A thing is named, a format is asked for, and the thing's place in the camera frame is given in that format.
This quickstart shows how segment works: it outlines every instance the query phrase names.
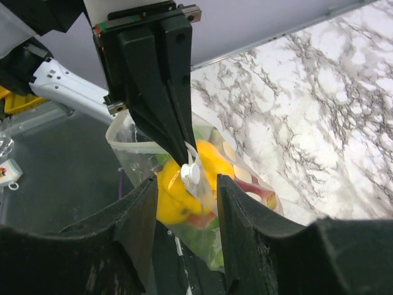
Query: keychain ring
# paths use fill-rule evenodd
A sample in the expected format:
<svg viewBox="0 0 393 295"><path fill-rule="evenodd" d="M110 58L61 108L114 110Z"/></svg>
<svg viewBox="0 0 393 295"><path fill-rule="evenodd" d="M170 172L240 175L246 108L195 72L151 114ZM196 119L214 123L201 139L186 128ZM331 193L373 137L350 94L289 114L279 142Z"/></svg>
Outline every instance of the keychain ring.
<svg viewBox="0 0 393 295"><path fill-rule="evenodd" d="M8 184L8 188L9 188L10 190L12 190L12 191L17 191L18 188L19 188L19 184L18 184L18 183L14 183L14 182L9 183L9 184Z"/></svg>

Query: countertop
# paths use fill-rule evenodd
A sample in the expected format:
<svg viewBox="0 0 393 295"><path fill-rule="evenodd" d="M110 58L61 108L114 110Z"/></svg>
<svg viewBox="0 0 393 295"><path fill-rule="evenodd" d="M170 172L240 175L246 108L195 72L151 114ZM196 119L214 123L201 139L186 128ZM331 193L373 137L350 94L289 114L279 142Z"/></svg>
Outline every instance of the countertop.
<svg viewBox="0 0 393 295"><path fill-rule="evenodd" d="M192 73L219 128L301 224L393 217L393 1Z"/></svg>

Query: yellow object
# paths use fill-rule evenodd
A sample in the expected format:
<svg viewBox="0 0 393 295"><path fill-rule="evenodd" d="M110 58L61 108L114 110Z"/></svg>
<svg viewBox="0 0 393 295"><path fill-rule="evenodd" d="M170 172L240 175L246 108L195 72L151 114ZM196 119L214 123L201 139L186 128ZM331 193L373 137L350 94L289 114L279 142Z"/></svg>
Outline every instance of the yellow object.
<svg viewBox="0 0 393 295"><path fill-rule="evenodd" d="M21 96L12 93L11 91L0 86L0 96L6 100L4 112L7 114L19 114L27 111L28 109L35 108L36 106L45 103L47 100L32 94Z"/></svg>
<svg viewBox="0 0 393 295"><path fill-rule="evenodd" d="M196 146L216 199L217 175L223 174L234 178L235 172L232 165L221 156L211 143L205 140L198 140ZM170 159L165 164L164 169L157 174L157 219L164 224L181 223L190 214L201 216L202 213L207 214L210 212L208 208L202 207L201 203L185 189L180 177L180 170L180 166L173 159Z"/></svg>

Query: plastic bag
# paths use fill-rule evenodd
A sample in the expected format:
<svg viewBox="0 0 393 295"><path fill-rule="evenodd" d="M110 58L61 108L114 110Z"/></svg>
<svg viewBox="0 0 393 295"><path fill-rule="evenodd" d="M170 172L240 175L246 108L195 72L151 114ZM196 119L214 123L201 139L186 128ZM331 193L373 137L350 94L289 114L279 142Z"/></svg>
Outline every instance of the plastic bag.
<svg viewBox="0 0 393 295"><path fill-rule="evenodd" d="M195 114L192 120L203 166L201 181L193 194L183 185L178 164L136 128L128 111L117 115L106 139L134 186L152 173L157 175L157 219L211 270L224 271L217 217L217 175L228 175L247 195L279 214L282 206L273 188L236 155L215 127Z"/></svg>

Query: clear plastic container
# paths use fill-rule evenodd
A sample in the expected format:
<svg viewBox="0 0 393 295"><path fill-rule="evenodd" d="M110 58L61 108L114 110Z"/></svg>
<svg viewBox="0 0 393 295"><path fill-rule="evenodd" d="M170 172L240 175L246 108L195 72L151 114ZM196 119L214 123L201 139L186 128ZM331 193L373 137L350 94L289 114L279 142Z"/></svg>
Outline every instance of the clear plastic container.
<svg viewBox="0 0 393 295"><path fill-rule="evenodd" d="M157 143L138 130L128 111L117 115L106 133L134 186L157 175L157 219L182 240L211 270L224 270L217 213L217 175L231 177L247 195L282 214L274 190L236 155L220 132L193 114L193 131L204 168L205 187L197 198L180 180L180 167Z"/></svg>

